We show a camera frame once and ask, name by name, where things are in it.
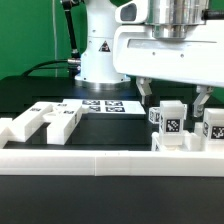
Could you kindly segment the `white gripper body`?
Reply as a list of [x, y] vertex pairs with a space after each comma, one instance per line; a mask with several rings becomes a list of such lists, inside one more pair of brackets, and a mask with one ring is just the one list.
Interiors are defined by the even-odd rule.
[[224, 87], [224, 30], [193, 27], [181, 39], [155, 39], [149, 26], [121, 26], [114, 37], [119, 73], [196, 85]]

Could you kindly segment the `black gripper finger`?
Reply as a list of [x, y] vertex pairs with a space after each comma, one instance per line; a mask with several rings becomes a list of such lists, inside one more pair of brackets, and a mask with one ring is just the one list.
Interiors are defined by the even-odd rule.
[[201, 117], [204, 111], [204, 104], [208, 101], [214, 88], [211, 86], [198, 85], [196, 92], [198, 93], [197, 98], [193, 103], [193, 115], [195, 117]]
[[147, 105], [149, 102], [149, 97], [152, 95], [152, 90], [150, 87], [152, 80], [150, 78], [137, 77], [136, 86], [141, 95], [141, 104]]

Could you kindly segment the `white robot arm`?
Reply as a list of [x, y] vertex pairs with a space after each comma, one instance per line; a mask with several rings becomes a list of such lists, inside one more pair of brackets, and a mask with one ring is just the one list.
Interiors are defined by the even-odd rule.
[[224, 88], [224, 10], [209, 0], [84, 0], [87, 48], [77, 81], [94, 89], [136, 78], [197, 86], [194, 115], [200, 116], [214, 87]]

